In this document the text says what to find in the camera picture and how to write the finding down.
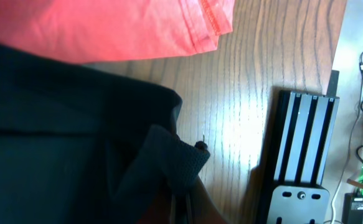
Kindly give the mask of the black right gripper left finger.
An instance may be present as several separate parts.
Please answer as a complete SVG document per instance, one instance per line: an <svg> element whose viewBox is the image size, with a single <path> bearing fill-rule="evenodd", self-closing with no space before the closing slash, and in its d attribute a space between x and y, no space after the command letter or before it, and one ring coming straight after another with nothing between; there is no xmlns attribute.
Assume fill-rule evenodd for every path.
<svg viewBox="0 0 363 224"><path fill-rule="evenodd" d="M168 186L161 187L137 224L175 224L176 203L171 189Z"/></svg>

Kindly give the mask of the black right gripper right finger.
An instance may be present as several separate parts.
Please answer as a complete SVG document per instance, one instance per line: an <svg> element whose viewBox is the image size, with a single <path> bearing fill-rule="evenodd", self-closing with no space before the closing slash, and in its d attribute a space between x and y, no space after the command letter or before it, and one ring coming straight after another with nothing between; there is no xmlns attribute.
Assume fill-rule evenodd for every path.
<svg viewBox="0 0 363 224"><path fill-rule="evenodd" d="M193 224L227 224L211 200L204 184L198 177L189 191L190 223Z"/></svg>

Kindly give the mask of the black t-shirt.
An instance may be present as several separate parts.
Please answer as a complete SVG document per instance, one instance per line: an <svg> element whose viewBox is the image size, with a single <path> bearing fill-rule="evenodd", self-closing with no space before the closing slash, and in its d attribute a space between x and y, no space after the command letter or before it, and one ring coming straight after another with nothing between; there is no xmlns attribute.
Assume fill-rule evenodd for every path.
<svg viewBox="0 0 363 224"><path fill-rule="evenodd" d="M0 45L0 223L137 223L163 186L176 223L210 154L163 86Z"/></svg>

